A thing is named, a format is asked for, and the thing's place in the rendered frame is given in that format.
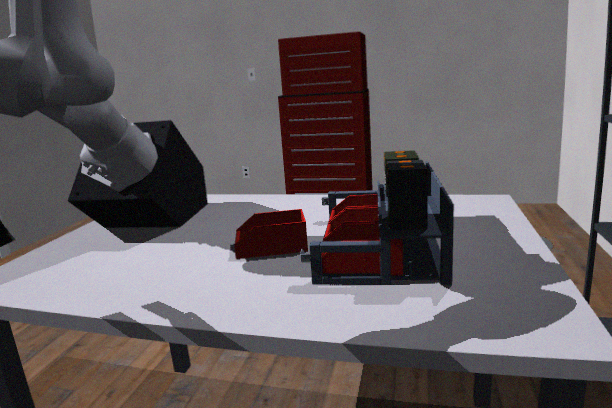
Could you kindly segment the red bin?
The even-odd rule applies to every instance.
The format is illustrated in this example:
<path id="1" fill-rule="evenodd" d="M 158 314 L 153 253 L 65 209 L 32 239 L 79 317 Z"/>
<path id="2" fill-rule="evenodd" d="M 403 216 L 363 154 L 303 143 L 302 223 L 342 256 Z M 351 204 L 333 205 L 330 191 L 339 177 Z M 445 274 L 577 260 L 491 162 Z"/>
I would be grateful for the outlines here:
<path id="1" fill-rule="evenodd" d="M 323 241 L 380 241 L 379 223 L 343 224 Z M 321 253 L 323 273 L 380 273 L 380 253 Z M 403 276 L 403 239 L 391 239 L 391 276 Z"/>
<path id="2" fill-rule="evenodd" d="M 236 230 L 236 259 L 308 252 L 302 209 L 255 213 Z"/>
<path id="3" fill-rule="evenodd" d="M 343 224 L 379 223 L 378 214 L 378 207 L 347 208 L 328 223 L 323 240 Z"/>
<path id="4" fill-rule="evenodd" d="M 328 223 L 347 208 L 378 207 L 378 195 L 349 195 L 332 209 Z"/>

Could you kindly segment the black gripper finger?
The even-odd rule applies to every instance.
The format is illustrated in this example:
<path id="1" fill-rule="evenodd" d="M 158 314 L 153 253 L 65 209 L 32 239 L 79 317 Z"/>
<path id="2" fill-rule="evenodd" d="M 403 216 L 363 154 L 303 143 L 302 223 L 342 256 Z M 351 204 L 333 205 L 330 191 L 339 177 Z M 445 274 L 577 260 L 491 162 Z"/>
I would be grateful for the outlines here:
<path id="1" fill-rule="evenodd" d="M 3 225 L 0 220 L 0 247 L 16 240 L 13 234 Z"/>

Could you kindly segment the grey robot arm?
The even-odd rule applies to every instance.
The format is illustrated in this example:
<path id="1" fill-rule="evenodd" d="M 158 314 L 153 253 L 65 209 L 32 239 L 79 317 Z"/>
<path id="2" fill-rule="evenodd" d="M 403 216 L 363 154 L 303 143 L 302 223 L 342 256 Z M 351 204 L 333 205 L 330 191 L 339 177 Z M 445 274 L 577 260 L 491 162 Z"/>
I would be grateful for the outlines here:
<path id="1" fill-rule="evenodd" d="M 158 159 L 156 147 L 149 133 L 107 100 L 115 72 L 87 39 L 78 1 L 8 3 L 11 34 L 0 40 L 0 114 L 22 118 L 37 110 L 68 128 L 86 144 L 81 173 L 118 192 L 145 178 Z"/>

